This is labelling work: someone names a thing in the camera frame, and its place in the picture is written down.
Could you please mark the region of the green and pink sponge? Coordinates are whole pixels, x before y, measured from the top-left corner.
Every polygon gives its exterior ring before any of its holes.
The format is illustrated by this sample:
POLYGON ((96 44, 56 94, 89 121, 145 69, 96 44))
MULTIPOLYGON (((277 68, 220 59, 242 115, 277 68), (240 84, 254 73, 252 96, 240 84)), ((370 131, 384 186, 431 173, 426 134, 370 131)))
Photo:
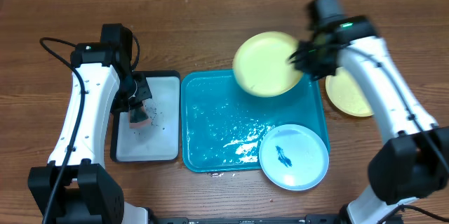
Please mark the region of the green and pink sponge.
POLYGON ((131 109, 128 112, 128 120, 131 129, 142 128, 152 122, 144 106, 131 109))

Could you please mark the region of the yellow plate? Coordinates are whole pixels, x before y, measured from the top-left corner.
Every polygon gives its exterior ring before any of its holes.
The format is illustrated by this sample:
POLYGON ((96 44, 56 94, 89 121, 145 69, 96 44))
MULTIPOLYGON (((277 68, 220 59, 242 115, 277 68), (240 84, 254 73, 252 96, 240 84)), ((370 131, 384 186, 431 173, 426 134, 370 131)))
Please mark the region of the yellow plate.
POLYGON ((337 68, 335 76, 326 77, 326 93, 341 112, 354 117, 371 117, 373 111, 362 90, 345 68, 337 68))
POLYGON ((264 98, 293 88, 303 73, 290 63, 298 40, 283 32, 263 32, 245 41, 237 50, 232 68, 236 82, 247 93, 264 98))

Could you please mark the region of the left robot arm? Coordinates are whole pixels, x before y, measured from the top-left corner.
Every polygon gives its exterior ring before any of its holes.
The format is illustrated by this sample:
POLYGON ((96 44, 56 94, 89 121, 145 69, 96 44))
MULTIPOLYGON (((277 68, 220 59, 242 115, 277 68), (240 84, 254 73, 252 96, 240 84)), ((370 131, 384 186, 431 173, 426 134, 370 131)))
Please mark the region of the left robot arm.
POLYGON ((136 71, 137 38, 122 24, 104 24, 99 42, 73 46, 72 93, 58 142, 45 166, 29 172, 28 188, 43 223, 156 223, 152 210, 125 201, 105 170, 110 114, 128 113, 130 125, 149 121, 143 102, 152 98, 136 71))

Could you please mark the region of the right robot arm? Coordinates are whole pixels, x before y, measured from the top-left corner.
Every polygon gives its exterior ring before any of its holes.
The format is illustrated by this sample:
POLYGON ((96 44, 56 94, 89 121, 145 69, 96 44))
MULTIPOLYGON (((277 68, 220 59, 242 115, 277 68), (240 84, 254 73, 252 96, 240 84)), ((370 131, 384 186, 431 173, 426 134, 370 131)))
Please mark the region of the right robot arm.
POLYGON ((448 184, 448 129, 420 105, 393 63, 385 40, 363 15, 347 16, 339 0, 313 0, 309 41, 290 62, 313 80, 343 68, 373 111, 382 149, 368 165, 368 187, 344 205, 335 223, 401 223, 401 212, 448 184))

